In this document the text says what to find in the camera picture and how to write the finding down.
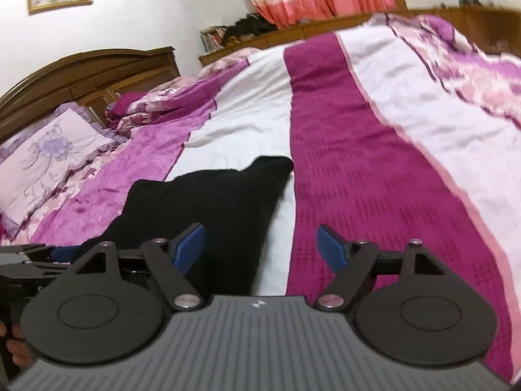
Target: black cloth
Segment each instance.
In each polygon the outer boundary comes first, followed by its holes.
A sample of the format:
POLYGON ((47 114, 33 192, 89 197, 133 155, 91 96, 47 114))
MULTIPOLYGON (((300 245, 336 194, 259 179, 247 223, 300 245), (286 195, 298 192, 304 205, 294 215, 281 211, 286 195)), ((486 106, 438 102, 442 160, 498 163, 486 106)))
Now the black cloth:
POLYGON ((292 170, 287 157, 259 157, 242 171, 202 170, 171 182, 137 181, 121 215, 99 237, 86 241, 80 253, 102 241, 113 241, 122 250, 139 248, 154 238, 174 239, 193 223, 202 223, 208 246, 188 272, 188 281, 205 298, 250 295, 292 170))

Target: bed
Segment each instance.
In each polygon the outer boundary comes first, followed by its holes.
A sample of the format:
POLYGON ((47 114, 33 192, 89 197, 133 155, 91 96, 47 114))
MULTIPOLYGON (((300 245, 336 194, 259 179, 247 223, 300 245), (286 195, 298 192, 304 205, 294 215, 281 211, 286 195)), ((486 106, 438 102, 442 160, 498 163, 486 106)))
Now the bed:
MULTIPOLYGON (((320 224, 388 250, 421 238, 494 306, 499 328, 486 363, 514 380, 521 368, 521 61, 484 54, 436 16, 391 14, 231 59, 190 85, 125 106, 113 128, 130 139, 97 158, 95 173, 85 166, 69 187, 75 191, 40 207, 14 242, 66 246, 99 235, 137 179, 170 181, 244 169, 259 155, 291 157, 294 173, 255 293, 319 295, 333 278, 315 248, 320 224)), ((178 76, 171 49, 72 56, 0 99, 0 138, 71 100, 106 125, 106 106, 118 94, 178 76)))

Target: metal pin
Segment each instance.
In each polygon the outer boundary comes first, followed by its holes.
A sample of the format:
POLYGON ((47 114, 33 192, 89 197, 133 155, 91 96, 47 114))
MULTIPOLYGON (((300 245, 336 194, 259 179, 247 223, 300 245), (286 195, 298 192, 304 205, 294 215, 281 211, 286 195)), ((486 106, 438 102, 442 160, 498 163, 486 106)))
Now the metal pin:
POLYGON ((201 300, 198 296, 193 294, 181 294, 177 296, 174 300, 174 304, 177 307, 181 307, 183 309, 193 309, 201 303, 201 300))
POLYGON ((335 294, 326 294, 318 299, 318 304, 327 309, 336 309, 344 304, 344 299, 335 294))

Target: stack of books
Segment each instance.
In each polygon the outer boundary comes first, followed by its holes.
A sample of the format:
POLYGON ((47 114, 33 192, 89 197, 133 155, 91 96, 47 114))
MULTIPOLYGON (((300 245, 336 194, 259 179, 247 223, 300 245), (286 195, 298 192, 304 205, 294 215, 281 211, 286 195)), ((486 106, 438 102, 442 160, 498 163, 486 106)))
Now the stack of books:
POLYGON ((201 31, 201 41, 207 53, 222 49, 222 39, 225 36, 227 26, 210 26, 201 31))

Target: gray ribbed plate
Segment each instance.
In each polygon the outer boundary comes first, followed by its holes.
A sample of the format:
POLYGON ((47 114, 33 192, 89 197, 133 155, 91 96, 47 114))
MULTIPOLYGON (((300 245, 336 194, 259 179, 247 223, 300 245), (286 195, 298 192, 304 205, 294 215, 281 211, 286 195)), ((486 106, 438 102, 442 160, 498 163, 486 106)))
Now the gray ribbed plate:
POLYGON ((42 360, 13 391, 502 391, 481 363, 421 370, 368 348, 342 315, 303 297, 215 297, 173 316, 160 339, 124 361, 68 368, 42 360))

